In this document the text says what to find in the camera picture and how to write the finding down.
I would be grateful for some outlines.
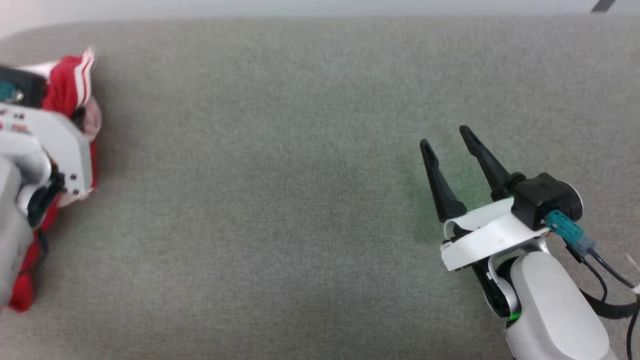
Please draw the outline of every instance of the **gray tablecloth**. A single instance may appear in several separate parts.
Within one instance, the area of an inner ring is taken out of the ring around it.
[[[571,183],[602,255],[638,281],[621,254],[640,259],[639,20],[180,20],[2,40],[11,65],[94,45],[104,127],[99,189],[62,212],[33,308],[0,317],[0,358],[511,359],[473,273],[440,260],[419,140],[469,208],[490,198],[462,124],[508,170]],[[633,299],[605,278],[611,302]],[[604,323],[623,358],[627,322]]]

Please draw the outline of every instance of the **white wall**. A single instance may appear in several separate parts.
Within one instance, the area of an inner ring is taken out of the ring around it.
[[[597,1],[0,0],[0,37],[50,24],[156,17],[588,13]],[[640,3],[639,0],[616,2]]]

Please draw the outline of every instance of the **red cloth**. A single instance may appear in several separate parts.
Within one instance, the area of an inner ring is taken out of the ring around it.
[[[62,58],[49,74],[47,95],[42,102],[42,109],[62,113],[70,118],[78,108],[86,105],[91,97],[90,71],[94,62],[95,56],[91,50],[85,51],[81,56],[66,56]],[[98,178],[95,142],[91,143],[91,158],[92,187],[95,188]],[[58,215],[59,200],[60,196],[56,198],[47,210],[44,221],[40,226],[42,231],[46,232],[54,223]],[[24,256],[24,261],[20,268],[21,273],[13,285],[13,296],[9,306],[19,313],[27,311],[33,304],[35,291],[33,287],[33,272],[30,270],[33,269],[40,257],[40,246],[37,239],[37,232],[34,232],[34,241]]]

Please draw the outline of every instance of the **white robotic arm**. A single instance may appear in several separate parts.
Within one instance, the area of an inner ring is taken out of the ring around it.
[[[0,306],[54,199],[89,192],[92,180],[89,140],[68,118],[0,104]]]
[[[582,216],[580,195],[546,173],[532,179],[509,174],[467,126],[460,132],[480,163],[494,202],[467,212],[440,172],[431,146],[421,141],[431,193],[444,223],[440,250],[447,269],[473,269],[490,309],[506,321],[507,341],[517,360],[616,360],[598,315],[630,316],[640,311],[640,303],[612,306],[581,292],[545,241],[545,233],[558,232],[577,259],[591,251],[593,242],[573,223]]]

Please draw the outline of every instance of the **teal connector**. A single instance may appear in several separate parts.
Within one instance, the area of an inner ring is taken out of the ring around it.
[[[578,224],[558,210],[553,210],[547,215],[547,227],[582,256],[596,245],[593,240],[584,235],[584,231]]]

